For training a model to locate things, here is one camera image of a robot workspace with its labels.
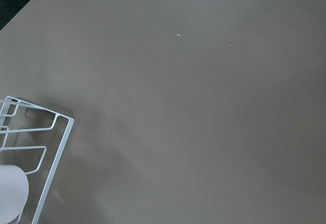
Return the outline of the lilac plastic cup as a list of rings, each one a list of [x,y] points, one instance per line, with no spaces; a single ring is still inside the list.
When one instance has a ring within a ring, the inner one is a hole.
[[[25,172],[15,165],[1,165],[1,223],[10,223],[19,216],[28,195]]]

